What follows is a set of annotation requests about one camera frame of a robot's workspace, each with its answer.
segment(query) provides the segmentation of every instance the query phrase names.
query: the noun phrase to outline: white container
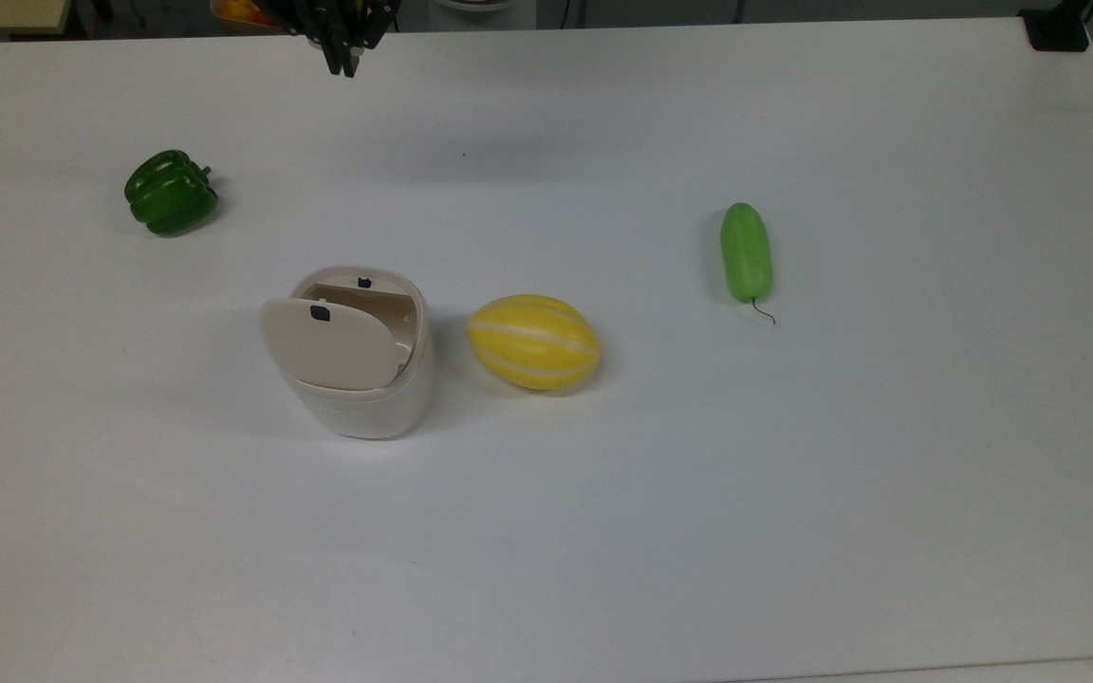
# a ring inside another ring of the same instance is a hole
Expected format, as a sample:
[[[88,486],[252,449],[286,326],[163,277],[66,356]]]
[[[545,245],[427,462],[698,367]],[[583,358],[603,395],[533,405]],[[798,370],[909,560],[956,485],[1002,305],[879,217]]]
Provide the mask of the white container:
[[[260,311],[285,382],[343,436],[387,438],[420,422],[433,386],[433,334],[421,291],[378,269],[324,269]]]
[[[435,32],[533,31],[534,0],[428,0],[428,25]]]

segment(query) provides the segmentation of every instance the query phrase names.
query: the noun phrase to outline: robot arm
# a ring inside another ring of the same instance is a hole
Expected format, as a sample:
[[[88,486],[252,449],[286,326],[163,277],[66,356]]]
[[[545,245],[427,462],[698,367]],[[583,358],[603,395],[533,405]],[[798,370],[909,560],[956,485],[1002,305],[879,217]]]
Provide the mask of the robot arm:
[[[352,78],[366,47],[377,47],[399,12],[399,0],[255,0],[290,35],[322,48],[331,73]]]

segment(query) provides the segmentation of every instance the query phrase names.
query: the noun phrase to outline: plastic fruit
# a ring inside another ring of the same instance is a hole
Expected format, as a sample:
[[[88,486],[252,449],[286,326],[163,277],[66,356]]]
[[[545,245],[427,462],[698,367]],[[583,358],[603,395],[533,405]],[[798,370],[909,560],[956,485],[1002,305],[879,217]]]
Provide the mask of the plastic fruit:
[[[467,323],[474,357],[528,389],[561,389],[598,367],[601,341],[576,308],[559,298],[517,294],[494,299]]]

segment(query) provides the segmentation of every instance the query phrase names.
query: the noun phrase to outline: trash can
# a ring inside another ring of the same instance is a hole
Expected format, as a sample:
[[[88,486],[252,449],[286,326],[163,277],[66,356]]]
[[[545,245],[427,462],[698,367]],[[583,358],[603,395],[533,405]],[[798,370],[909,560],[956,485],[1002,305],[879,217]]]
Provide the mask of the trash can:
[[[428,0],[433,31],[533,31],[536,0]]]

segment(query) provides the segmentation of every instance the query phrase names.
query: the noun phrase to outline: white table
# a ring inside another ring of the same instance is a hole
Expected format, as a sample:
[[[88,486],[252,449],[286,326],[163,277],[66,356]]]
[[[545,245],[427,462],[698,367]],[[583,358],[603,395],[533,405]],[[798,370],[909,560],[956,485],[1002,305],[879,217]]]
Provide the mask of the white table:
[[[1018,19],[0,45],[0,680],[681,680],[1093,658],[1093,51]],[[70,79],[78,67],[78,79]],[[212,165],[210,225],[134,165]],[[777,327],[719,284],[772,231]],[[257,307],[411,278],[333,437]],[[534,397],[461,326],[567,299]]]

